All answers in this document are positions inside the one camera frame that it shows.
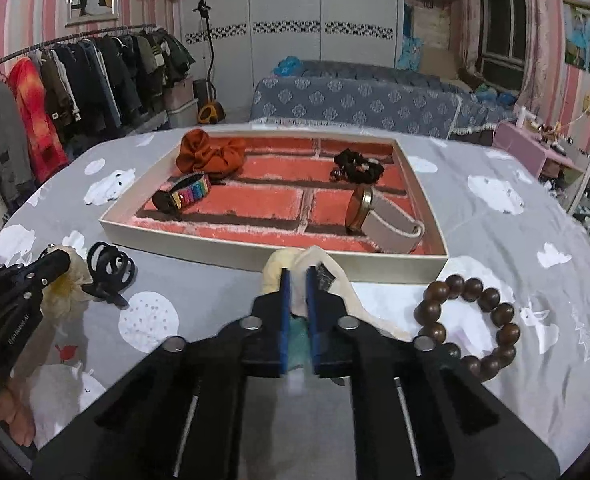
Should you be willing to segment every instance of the black hair claw clip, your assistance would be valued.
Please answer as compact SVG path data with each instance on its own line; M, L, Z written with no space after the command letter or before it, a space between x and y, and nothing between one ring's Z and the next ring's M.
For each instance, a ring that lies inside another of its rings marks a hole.
M97 258L94 258L99 248L101 250ZM82 290L86 294L107 303L115 304L118 307L124 308L128 306L128 302L120 292L135 279L137 267L134 261L114 245L97 242L88 251L86 262L91 273L92 283L82 285Z

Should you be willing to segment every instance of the tablecloth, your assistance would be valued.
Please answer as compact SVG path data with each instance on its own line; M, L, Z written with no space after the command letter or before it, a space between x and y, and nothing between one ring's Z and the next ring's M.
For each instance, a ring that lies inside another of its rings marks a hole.
M230 128L230 125L213 128ZM254 124L240 128L268 128ZM590 441L590 243L583 229L512 156L457 141L342 128L398 140L432 203L458 272L514 302L522 335L515 362L485 383L556 453L566 469ZM183 130L95 146L47 181L0 234L0 263L30 262L48 243L88 248L121 189L180 141ZM91 205L84 197L93 187ZM91 301L73 319L43 322L14 373L27 378L43 446L165 336L212 336L248 313L261 275L126 249L139 272L130 306ZM355 283L364 307L410 333L423 286ZM142 326L142 338L124 322ZM476 304L449 300L442 322L464 353L487 354L496 329ZM354 478L350 391L328 380L251 380L241 447L249 478Z

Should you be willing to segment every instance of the gold watch case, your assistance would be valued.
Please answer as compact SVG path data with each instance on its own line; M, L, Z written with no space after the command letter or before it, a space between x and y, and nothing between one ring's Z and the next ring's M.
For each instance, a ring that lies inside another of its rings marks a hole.
M366 215L370 211L372 200L373 189L371 186L359 184L355 188L348 202L348 209L346 210L345 225L348 231L358 232L361 230L361 225L364 223Z

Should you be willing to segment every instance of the beige watch strap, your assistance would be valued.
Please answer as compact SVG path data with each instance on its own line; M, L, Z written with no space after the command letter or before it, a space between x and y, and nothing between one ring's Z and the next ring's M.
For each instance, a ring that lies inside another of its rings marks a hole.
M373 190L370 211L361 231L385 253L409 254L424 236L424 224Z

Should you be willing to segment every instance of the metal screw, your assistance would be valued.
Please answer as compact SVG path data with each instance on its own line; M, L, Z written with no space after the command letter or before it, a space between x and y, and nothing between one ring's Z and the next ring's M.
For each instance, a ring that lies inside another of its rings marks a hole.
M183 337L178 336L178 335L174 335L172 337L169 337L162 344L162 347L167 352L181 352L182 350L184 350L185 346L186 346L186 340Z
M246 316L239 324L246 330L259 330L262 327L262 320L257 316Z
M434 339L431 339L427 335L417 336L412 341L412 343L415 345L415 348L417 348L421 352L429 352L433 350L436 346Z
M343 316L337 324L344 330L355 330L360 325L360 320L353 316Z

